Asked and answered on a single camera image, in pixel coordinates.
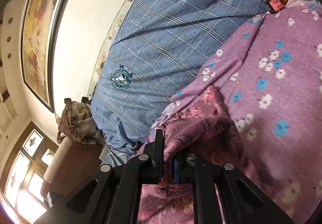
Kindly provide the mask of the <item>maroon floral patterned garment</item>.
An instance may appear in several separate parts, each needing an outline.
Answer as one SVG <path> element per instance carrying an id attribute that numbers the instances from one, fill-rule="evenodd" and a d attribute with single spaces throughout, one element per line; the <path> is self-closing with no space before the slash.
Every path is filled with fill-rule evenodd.
<path id="1" fill-rule="evenodd" d="M 193 223 L 192 187 L 172 183 L 174 155 L 188 147 L 207 162 L 233 163 L 244 170 L 244 146 L 235 123 L 228 116 L 223 97 L 209 86 L 186 111 L 165 127 L 164 177 L 158 185 L 144 185 L 138 223 Z"/>

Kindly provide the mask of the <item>grey star patterned sheet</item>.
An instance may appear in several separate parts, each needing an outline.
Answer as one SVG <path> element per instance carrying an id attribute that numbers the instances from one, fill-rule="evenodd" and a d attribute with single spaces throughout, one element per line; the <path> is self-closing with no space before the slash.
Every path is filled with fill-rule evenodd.
<path id="1" fill-rule="evenodd" d="M 112 167 L 125 165 L 126 162 L 136 154 L 133 148 L 129 146 L 120 146 L 114 147 L 111 144 L 106 144 L 99 159 L 101 160 L 101 164 L 109 164 Z"/>

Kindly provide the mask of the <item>camouflage patterned cloth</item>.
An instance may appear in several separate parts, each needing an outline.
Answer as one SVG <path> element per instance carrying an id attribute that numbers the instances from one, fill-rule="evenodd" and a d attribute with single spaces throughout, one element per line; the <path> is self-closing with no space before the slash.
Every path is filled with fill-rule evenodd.
<path id="1" fill-rule="evenodd" d="M 64 103 L 65 108 L 57 122 L 57 143 L 61 144 L 68 137 L 81 148 L 104 147 L 104 136 L 92 117 L 90 104 L 72 101 L 71 98 L 65 98 Z"/>

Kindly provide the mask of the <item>wooden framed window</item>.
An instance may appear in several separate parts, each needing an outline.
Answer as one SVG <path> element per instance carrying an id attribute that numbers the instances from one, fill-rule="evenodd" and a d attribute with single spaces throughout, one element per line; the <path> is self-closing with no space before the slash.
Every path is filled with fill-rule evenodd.
<path id="1" fill-rule="evenodd" d="M 5 164 L 1 192 L 22 223 L 34 223 L 49 208 L 40 191 L 57 149 L 58 145 L 30 122 Z"/>

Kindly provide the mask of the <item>purple floral bed sheet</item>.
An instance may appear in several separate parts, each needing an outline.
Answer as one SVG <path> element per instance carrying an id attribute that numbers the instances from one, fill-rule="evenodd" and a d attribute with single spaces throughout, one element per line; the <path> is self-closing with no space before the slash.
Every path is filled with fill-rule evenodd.
<path id="1" fill-rule="evenodd" d="M 239 27 L 152 125 L 226 109 L 242 170 L 296 223 L 321 201 L 321 5 L 289 0 Z"/>

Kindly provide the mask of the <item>blue plaid quilt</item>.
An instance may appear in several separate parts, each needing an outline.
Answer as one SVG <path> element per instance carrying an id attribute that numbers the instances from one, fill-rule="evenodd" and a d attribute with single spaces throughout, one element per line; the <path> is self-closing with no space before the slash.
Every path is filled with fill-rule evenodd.
<path id="1" fill-rule="evenodd" d="M 265 0 L 134 0 L 110 47 L 91 109 L 108 147 L 133 154 L 171 98 Z"/>

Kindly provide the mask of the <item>framed floral painting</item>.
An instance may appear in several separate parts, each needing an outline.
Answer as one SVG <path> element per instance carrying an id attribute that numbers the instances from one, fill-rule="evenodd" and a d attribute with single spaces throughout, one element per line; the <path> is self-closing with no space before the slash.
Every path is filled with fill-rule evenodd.
<path id="1" fill-rule="evenodd" d="M 53 62 L 58 29 L 68 0 L 27 0 L 21 29 L 24 84 L 50 111 L 55 111 Z"/>

